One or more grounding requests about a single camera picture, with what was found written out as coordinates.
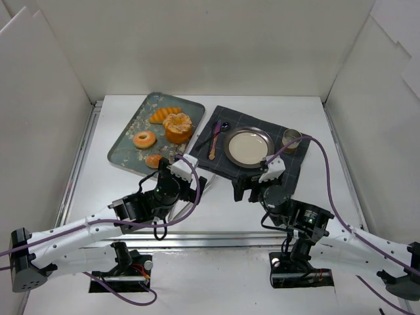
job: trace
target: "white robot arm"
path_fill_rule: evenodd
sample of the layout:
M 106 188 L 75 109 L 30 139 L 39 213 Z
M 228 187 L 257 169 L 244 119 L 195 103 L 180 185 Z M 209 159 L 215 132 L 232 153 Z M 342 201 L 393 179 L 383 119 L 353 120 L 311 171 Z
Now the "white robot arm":
M 248 201 L 262 205 L 266 211 L 262 227 L 285 232 L 289 241 L 295 240 L 290 252 L 270 254 L 275 257 L 271 281 L 285 288 L 308 286 L 315 270 L 342 270 L 385 283 L 390 293 L 403 299 L 420 299 L 419 243 L 384 240 L 345 225 L 341 217 L 325 209 L 293 200 L 282 187 L 281 159 L 275 157 L 266 167 L 265 174 L 243 175 L 232 184 L 235 201 L 251 190 Z M 264 224 L 268 218 L 274 226 Z
M 162 158 L 159 163 L 154 190 L 139 191 L 115 200 L 107 208 L 84 219 L 44 232 L 29 233 L 25 228 L 15 230 L 10 241 L 10 269 L 12 290 L 23 292 L 43 285 L 48 279 L 78 272 L 124 272 L 132 263 L 125 243 L 117 242 L 105 247 L 84 248 L 95 242 L 128 234 L 139 228 L 157 228 L 157 225 L 178 200 L 198 201 L 206 179 L 199 178 L 197 191 L 190 188 L 192 170 L 198 161 L 185 155 L 170 165 Z
M 195 158 L 185 158 L 197 166 Z M 177 200 L 195 200 L 196 192 L 190 189 L 191 173 L 181 162 L 170 166 L 167 160 L 161 160 L 155 190 L 143 193 L 140 182 L 137 193 L 116 200 L 108 208 L 77 222 L 33 234 L 25 229 L 14 231 L 12 249 L 26 247 L 10 255 L 13 291 L 28 291 L 49 278 L 64 274 L 128 268 L 132 260 L 122 242 L 100 248 L 83 247 L 130 233 L 139 228 L 139 223 L 141 227 L 160 227 L 151 223 L 165 218 Z M 389 257 L 419 270 L 420 244 L 394 243 L 352 226 L 343 228 L 339 218 L 329 211 L 290 199 L 281 186 L 283 171 L 284 163 L 277 157 L 267 165 L 264 174 L 243 175 L 232 183 L 235 201 L 242 200 L 245 190 L 251 190 L 249 202 L 259 202 L 264 207 L 263 227 L 287 232 L 288 237 L 295 239 L 291 252 L 279 253 L 277 262 L 273 263 L 272 280 L 280 279 L 282 287 L 294 287 L 306 281 L 302 273 L 323 268 L 341 269 L 384 282 L 388 291 L 404 299 L 419 300 L 419 277 Z M 201 193 L 205 182 L 205 178 L 199 179 Z M 267 218 L 274 226 L 264 225 Z M 357 235 L 388 257 L 362 243 Z M 45 241 L 54 236 L 59 237 Z

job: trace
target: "screw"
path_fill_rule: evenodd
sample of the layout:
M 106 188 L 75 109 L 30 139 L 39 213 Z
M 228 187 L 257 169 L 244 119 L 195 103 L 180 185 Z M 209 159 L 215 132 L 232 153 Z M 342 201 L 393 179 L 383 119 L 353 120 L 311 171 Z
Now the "screw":
M 271 260 L 271 265 L 272 265 L 274 268 L 278 268 L 278 267 L 280 266 L 280 260 L 279 260 L 279 258 L 273 258 L 273 259 Z
M 153 262 L 152 261 L 145 261 L 143 264 L 143 267 L 145 270 L 149 271 L 153 268 Z

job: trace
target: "white backdrop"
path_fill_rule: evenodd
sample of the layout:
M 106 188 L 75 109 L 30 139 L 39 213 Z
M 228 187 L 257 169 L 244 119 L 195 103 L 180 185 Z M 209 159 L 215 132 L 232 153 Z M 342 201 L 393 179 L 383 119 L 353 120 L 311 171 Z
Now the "white backdrop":
M 53 225 L 91 106 L 41 12 L 0 31 L 0 251 L 13 230 Z M 9 264 L 0 258 L 0 266 Z M 0 273 L 0 313 L 22 298 Z
M 376 234 L 420 241 L 420 100 L 411 56 L 369 17 L 327 101 L 362 209 Z
M 328 94 L 374 0 L 38 0 L 91 100 Z

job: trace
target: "metal plate rim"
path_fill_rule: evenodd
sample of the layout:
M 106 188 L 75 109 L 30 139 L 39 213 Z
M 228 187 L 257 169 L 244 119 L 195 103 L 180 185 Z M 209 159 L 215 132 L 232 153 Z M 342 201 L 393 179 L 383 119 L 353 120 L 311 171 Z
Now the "metal plate rim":
M 229 151 L 229 143 L 230 141 L 238 134 L 240 133 L 255 133 L 256 135 L 259 135 L 261 138 L 264 139 L 266 145 L 267 145 L 267 155 L 271 156 L 272 154 L 274 154 L 274 142 L 273 139 L 271 139 L 271 136 L 266 133 L 265 131 L 256 128 L 256 127 L 238 127 L 235 128 L 234 130 L 230 131 L 227 135 L 226 138 L 223 142 L 223 150 L 224 153 L 226 154 L 226 156 L 228 157 L 228 159 L 236 164 L 237 166 L 243 167 L 244 169 L 258 169 L 260 167 L 260 163 L 256 163 L 256 164 L 244 164 L 239 162 L 238 160 L 236 160 L 232 154 Z

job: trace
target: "metal cup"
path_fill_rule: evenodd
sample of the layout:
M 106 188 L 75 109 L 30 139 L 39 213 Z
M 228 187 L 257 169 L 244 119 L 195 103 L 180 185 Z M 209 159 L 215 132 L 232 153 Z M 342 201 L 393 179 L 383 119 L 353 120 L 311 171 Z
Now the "metal cup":
M 298 132 L 298 130 L 294 130 L 294 129 L 288 129 L 284 132 L 283 134 L 283 138 L 282 138 L 282 147 L 285 146 L 286 144 L 288 144 L 289 142 L 291 142 L 292 140 L 301 137 L 302 134 L 300 132 Z M 288 146 L 284 152 L 286 153 L 293 153 L 294 151 L 296 151 L 297 147 L 299 146 L 299 144 L 301 143 L 301 141 L 296 141 L 294 143 L 292 143 L 290 146 Z

